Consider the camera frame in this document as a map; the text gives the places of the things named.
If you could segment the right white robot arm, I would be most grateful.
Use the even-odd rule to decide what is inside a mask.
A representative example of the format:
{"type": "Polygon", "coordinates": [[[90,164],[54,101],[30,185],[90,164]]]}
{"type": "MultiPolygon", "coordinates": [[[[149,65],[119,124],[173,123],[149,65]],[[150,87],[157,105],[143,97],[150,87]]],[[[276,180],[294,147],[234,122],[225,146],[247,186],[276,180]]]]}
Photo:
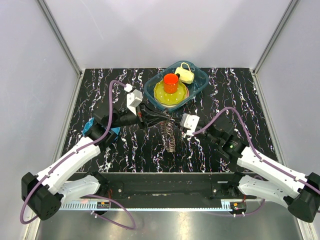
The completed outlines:
{"type": "Polygon", "coordinates": [[[185,114],[180,127],[184,137],[204,139],[213,144],[224,158],[262,177],[261,180],[255,180],[238,173],[235,181],[227,185],[230,197],[255,196],[277,203],[307,223],[312,223],[320,212],[318,174],[312,172],[306,175],[265,156],[254,148],[250,139],[242,140],[236,136],[234,126],[221,117],[210,126],[205,126],[198,116],[185,114]]]}

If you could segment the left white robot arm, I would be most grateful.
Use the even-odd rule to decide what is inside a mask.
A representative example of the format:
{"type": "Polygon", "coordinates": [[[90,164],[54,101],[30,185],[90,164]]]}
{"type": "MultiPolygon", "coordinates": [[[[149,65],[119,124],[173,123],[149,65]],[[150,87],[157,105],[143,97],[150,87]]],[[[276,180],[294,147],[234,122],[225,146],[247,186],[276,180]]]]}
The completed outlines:
{"type": "Polygon", "coordinates": [[[41,220],[51,218],[64,203],[94,195],[110,194],[109,181],[98,172],[91,172],[80,180],[68,179],[85,163],[98,156],[118,137],[119,128],[139,125],[143,129],[169,121],[170,117],[147,107],[145,103],[117,110],[113,106],[99,106],[85,124],[78,143],[59,160],[38,172],[28,172],[21,179],[23,208],[29,207],[41,220]]]}

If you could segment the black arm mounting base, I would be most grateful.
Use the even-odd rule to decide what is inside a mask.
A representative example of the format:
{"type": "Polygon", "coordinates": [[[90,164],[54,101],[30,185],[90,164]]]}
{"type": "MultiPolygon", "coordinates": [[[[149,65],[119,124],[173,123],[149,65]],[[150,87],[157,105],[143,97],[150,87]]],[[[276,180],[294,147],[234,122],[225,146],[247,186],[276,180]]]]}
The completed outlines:
{"type": "Polygon", "coordinates": [[[132,196],[200,195],[208,199],[239,199],[238,173],[99,173],[107,183],[104,196],[120,200],[132,196]]]}

